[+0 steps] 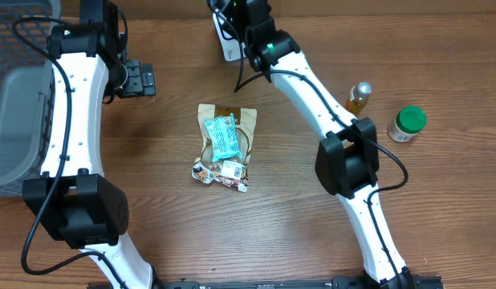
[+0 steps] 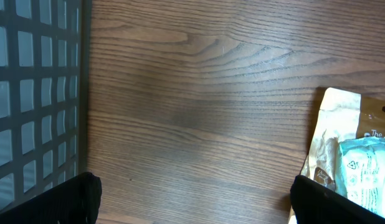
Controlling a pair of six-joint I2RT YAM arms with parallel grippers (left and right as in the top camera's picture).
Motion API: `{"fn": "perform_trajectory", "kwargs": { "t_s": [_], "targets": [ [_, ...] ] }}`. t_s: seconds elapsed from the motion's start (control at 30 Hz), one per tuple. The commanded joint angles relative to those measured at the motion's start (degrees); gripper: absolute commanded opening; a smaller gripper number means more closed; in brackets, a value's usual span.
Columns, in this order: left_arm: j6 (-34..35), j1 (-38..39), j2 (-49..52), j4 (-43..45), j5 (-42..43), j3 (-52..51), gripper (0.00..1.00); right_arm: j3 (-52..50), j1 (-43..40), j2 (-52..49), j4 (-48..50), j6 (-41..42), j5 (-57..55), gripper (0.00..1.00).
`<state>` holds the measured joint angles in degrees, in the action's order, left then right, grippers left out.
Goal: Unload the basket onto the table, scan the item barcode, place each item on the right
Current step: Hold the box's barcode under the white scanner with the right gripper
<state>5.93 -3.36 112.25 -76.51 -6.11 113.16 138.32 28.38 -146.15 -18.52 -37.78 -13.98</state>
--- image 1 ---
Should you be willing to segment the brown Pantree snack packet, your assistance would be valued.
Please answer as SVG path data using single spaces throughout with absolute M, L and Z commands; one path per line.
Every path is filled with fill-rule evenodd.
M 234 115 L 236 134 L 239 148 L 242 152 L 242 158 L 233 157 L 230 160 L 245 165 L 249 164 L 253 149 L 254 130 L 257 123 L 257 110 L 215 104 L 198 105 L 197 120 L 202 137 L 202 150 L 201 155 L 196 158 L 196 162 L 201 161 L 204 165 L 211 165 L 213 163 L 212 142 L 205 128 L 205 121 L 231 114 Z

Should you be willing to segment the teal white snack packet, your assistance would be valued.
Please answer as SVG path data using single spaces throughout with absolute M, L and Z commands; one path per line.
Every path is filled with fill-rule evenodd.
M 242 157 L 233 113 L 204 120 L 204 125 L 212 143 L 213 162 L 231 157 Z

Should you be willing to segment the clear plastic container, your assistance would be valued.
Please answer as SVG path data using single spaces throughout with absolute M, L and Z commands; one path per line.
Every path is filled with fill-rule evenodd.
M 372 93 L 372 85 L 369 82 L 360 82 L 355 85 L 346 100 L 345 108 L 355 116 L 358 116 L 367 105 Z

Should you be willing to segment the brown white snack wrapper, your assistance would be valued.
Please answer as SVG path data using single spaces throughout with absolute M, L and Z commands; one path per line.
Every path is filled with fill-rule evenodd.
M 191 175 L 204 184 L 220 183 L 239 192 L 248 190 L 249 160 L 241 162 L 237 157 L 213 161 L 211 157 L 198 159 L 192 167 Z

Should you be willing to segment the green lid spice jar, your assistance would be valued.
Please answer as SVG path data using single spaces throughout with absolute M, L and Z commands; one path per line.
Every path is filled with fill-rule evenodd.
M 411 141 L 427 125 L 427 121 L 427 116 L 421 108 L 402 108 L 388 125 L 388 135 L 396 142 Z

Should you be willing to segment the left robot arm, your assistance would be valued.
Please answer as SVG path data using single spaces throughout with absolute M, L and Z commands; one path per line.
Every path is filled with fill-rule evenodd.
M 128 235 L 125 193 L 104 176 L 101 114 L 115 98 L 154 96 L 153 69 L 127 57 L 128 24 L 109 1 L 83 1 L 76 23 L 53 21 L 41 50 L 51 63 L 54 111 L 40 174 L 22 198 L 56 241 L 91 258 L 112 288 L 154 288 L 157 273 Z

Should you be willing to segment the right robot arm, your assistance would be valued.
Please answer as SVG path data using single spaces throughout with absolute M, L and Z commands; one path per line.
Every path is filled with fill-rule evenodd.
M 319 138 L 315 173 L 324 189 L 343 204 L 364 261 L 364 288 L 414 288 L 416 282 L 389 232 L 379 194 L 377 171 L 384 153 L 369 118 L 343 108 L 311 70 L 304 52 L 276 28 L 266 1 L 214 1 L 222 46 L 240 50 L 258 78 L 266 78 L 299 110 Z

